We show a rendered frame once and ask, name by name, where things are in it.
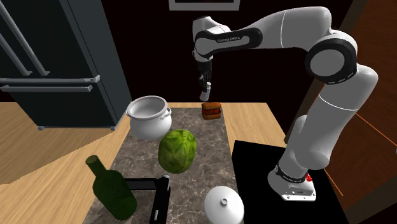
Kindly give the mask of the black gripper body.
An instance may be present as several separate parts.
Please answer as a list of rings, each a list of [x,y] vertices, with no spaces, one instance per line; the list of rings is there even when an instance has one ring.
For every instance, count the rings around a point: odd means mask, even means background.
[[[205,77],[206,71],[212,71],[212,60],[208,60],[205,62],[197,61],[197,68],[198,68],[198,71],[200,72],[200,74],[201,75],[203,74]]]

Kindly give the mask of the small brown wooden chest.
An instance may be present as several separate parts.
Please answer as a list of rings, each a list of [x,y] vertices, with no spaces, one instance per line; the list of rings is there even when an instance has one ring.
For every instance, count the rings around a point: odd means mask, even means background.
[[[219,102],[202,103],[202,117],[205,120],[221,118],[221,104]]]

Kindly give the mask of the green cabbage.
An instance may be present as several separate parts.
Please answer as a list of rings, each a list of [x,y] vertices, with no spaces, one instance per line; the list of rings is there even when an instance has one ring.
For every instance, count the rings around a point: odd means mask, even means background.
[[[190,131],[171,130],[159,144],[158,163],[169,173],[181,174],[192,165],[196,150],[197,141]]]

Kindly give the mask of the black robot stand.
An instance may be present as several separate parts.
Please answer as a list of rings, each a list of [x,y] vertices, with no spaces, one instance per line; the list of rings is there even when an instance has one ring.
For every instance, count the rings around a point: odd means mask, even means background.
[[[314,202],[288,202],[275,193],[267,176],[285,149],[266,144],[234,142],[232,162],[245,224],[349,224],[324,170],[309,171]]]

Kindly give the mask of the white pot lid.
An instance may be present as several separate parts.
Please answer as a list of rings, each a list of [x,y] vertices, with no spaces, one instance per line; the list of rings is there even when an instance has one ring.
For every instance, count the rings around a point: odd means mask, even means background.
[[[204,198],[204,213],[211,224],[241,224],[244,204],[235,190],[215,186]]]

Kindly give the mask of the dark green glass bottle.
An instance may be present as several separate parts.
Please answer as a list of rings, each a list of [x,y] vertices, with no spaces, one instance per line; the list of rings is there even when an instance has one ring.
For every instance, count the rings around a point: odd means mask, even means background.
[[[95,176],[94,195],[117,220],[129,219],[136,211],[137,201],[122,174],[106,169],[97,155],[89,156],[85,163]]]

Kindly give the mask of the dark grey refrigerator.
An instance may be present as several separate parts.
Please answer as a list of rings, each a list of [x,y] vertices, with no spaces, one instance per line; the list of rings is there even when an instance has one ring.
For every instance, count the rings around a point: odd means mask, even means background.
[[[0,0],[0,99],[45,128],[115,130],[131,96],[101,0]]]

